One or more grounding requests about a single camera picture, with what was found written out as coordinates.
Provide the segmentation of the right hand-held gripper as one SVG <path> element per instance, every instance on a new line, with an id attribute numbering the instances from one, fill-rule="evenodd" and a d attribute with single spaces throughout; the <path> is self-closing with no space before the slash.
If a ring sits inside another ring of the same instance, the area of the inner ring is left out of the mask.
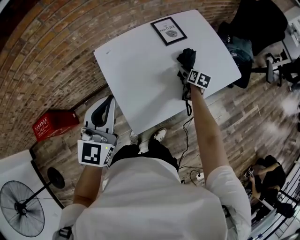
<path id="1" fill-rule="evenodd" d="M 198 70 L 191 69 L 187 72 L 184 69 L 179 70 L 177 76 L 180 78 L 183 84 L 192 84 L 202 89 L 207 89 L 210 83 L 210 77 L 201 73 Z"/>

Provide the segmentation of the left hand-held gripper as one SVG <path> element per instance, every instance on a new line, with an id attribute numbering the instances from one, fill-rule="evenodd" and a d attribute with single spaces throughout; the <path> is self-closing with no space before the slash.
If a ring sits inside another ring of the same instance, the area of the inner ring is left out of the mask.
<path id="1" fill-rule="evenodd" d="M 80 164 L 109 166 L 118 139 L 114 134 L 115 105 L 115 98 L 108 96 L 86 111 L 83 121 L 85 127 L 81 128 L 81 139 L 77 141 Z M 104 128 L 106 133 L 97 131 L 98 128 Z"/>

